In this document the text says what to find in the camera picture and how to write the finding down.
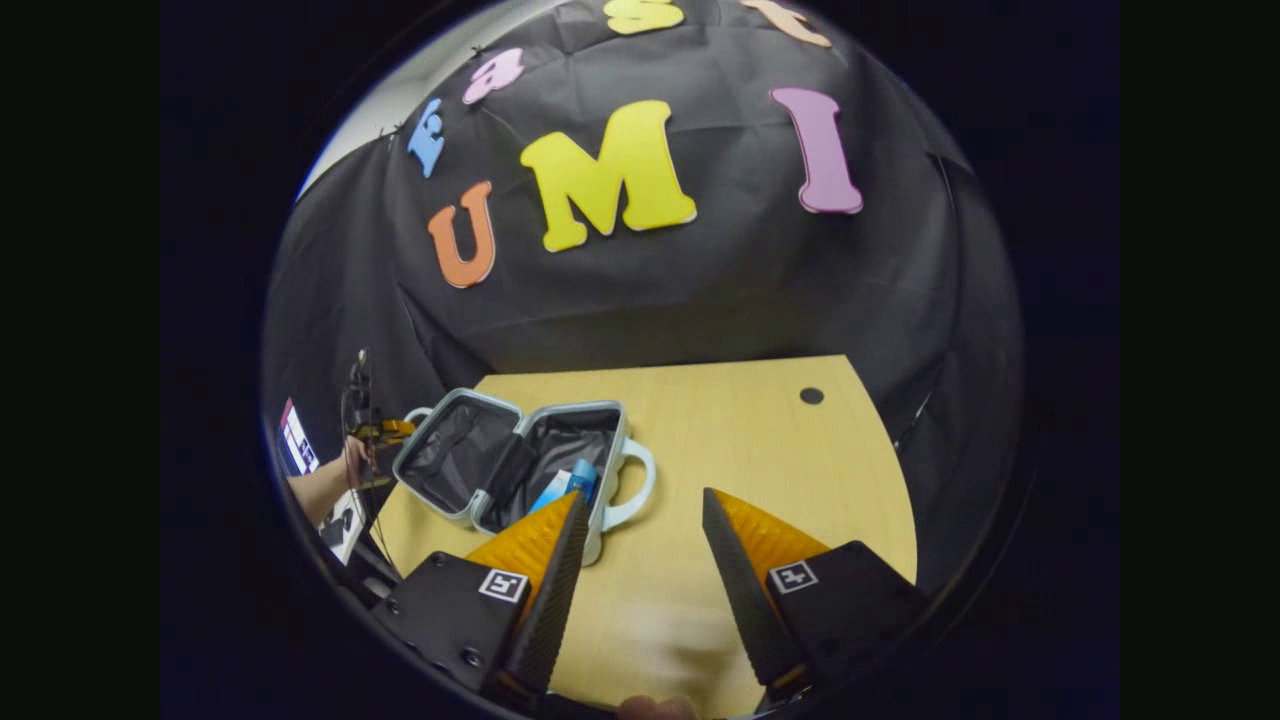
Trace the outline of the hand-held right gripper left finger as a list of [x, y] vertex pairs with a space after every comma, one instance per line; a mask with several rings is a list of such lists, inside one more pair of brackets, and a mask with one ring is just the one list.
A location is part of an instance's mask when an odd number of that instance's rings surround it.
[[588, 503], [570, 492], [466, 557], [431, 553], [371, 615], [456, 685], [535, 708], [561, 653], [588, 532]]

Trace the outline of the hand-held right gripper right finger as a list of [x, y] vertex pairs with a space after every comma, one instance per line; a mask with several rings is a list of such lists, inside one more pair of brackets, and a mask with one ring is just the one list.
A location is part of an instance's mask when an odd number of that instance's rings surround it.
[[768, 705], [864, 673], [929, 607], [865, 543], [829, 547], [721, 489], [704, 489], [701, 528]]

